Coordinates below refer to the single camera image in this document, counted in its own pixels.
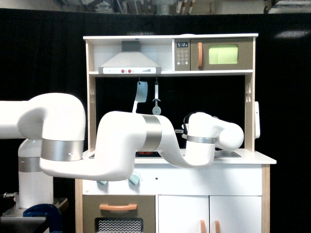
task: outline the white robotic arm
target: white robotic arm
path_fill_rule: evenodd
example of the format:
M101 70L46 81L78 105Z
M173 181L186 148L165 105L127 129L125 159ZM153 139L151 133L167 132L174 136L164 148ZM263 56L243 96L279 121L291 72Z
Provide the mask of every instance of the white robotic arm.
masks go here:
M164 116L110 112L98 126L94 159L70 163L44 160L40 166L51 176L98 181L120 181L133 173L137 151L157 151L177 167L209 166L215 145L233 150L243 142L242 129L205 113L189 119L186 155L182 155L171 122Z
M18 149L22 208L53 202L53 179L40 169L40 157L81 159L85 122L81 102L67 94L0 101L0 139L27 138Z
M133 172L137 151L158 151L178 167L209 166L215 146L233 150L243 142L239 126L196 113L189 119L184 156L166 117L110 112L98 127L95 158L84 160L85 112L77 98L52 93L11 104L14 110L7 102L0 102L8 113L0 117L0 138L42 140L40 167L56 177L125 180Z

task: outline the microwave door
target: microwave door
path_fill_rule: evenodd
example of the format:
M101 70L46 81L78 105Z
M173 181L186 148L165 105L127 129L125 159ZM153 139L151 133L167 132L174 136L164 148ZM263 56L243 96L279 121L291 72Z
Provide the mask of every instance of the microwave door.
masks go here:
M251 38L192 39L190 70L246 70L253 68Z

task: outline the black curtain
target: black curtain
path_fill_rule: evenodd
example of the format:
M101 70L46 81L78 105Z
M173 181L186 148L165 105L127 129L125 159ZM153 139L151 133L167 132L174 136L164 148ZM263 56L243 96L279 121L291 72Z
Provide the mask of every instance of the black curtain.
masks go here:
M257 151L277 160L271 166L271 232L308 232L310 14L136 16L0 9L0 100L63 92L79 98L86 109L83 36L185 33L259 33L256 100L261 137L255 144ZM136 82L98 79L98 118L105 111L131 111ZM242 77L160 78L159 106L175 127L187 112L198 110L242 126L243 106L236 103L243 102L237 94L243 92L243 82ZM151 113L152 98L151 93L140 111ZM18 191L21 142L0 140L0 194ZM64 232L75 232L74 180L55 178L54 196L69 199ZM1 200L1 210L5 208Z

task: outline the silver metal ring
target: silver metal ring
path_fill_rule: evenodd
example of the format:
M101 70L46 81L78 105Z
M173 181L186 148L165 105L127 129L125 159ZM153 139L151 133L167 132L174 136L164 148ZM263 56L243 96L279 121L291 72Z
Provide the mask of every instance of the silver metal ring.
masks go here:
M40 172L40 157L18 157L18 171Z
M194 137L194 136L187 135L187 141L198 142L198 143L215 144L216 139L213 138L213 137Z
M143 147L140 151L154 151L160 145L162 138L162 127L159 119L154 115L144 115L146 121L147 136Z
M41 158L52 161L77 161L82 159L84 141L42 140Z

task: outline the blue clamp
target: blue clamp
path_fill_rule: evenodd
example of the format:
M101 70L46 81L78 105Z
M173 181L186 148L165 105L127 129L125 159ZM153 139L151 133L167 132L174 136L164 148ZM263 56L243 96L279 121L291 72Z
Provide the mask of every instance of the blue clamp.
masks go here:
M23 217L46 216L50 233L63 233L62 215L55 205L39 204L24 211Z

